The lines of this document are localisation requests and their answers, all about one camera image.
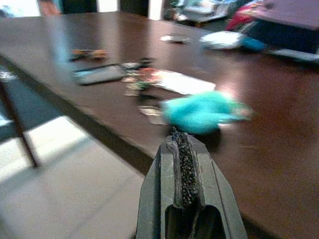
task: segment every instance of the table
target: table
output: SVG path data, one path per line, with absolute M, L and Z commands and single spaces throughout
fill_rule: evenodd
M 207 31 L 122 12 L 1 19 L 0 32 L 0 64 L 144 174 L 168 127 L 149 124 L 136 99 L 124 96 L 122 82 L 75 84 L 73 70 L 101 63 L 69 62 L 71 49 L 106 49 L 107 63 L 155 57 L 154 67 L 212 81 L 250 105 L 257 112 L 251 122 L 221 125 L 219 137 L 201 140 L 245 218 L 278 237 L 319 238 L 317 69 L 264 54 L 204 49 L 198 39 Z M 192 41 L 160 41 L 168 33 Z

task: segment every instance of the black phone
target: black phone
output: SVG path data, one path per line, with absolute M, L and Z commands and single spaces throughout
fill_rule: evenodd
M 79 71 L 74 71 L 73 76 L 80 85 L 91 85 L 107 81 L 122 79 L 127 76 L 126 71 L 118 64 L 99 66 Z

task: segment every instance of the tiled floor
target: tiled floor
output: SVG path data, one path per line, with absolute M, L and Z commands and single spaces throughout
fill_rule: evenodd
M 68 118 L 29 132 L 42 166 L 18 139 L 0 145 L 1 239 L 129 239 L 143 176 Z

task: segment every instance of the turquoise fluffy object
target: turquoise fluffy object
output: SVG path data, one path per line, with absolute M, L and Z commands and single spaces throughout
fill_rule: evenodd
M 167 122 L 191 134 L 209 134 L 219 123 L 248 119 L 235 114 L 236 109 L 246 106 L 218 91 L 164 101 L 161 106 Z

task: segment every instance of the blue object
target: blue object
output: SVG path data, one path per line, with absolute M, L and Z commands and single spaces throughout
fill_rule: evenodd
M 241 40 L 241 44 L 243 47 L 246 47 L 247 49 L 252 51 L 263 51 L 266 48 L 266 44 L 251 37 L 244 37 Z
M 218 129 L 219 123 L 247 119 L 235 114 L 236 109 L 246 106 L 217 91 L 165 101 L 162 108 L 167 122 L 193 134 L 208 134 Z

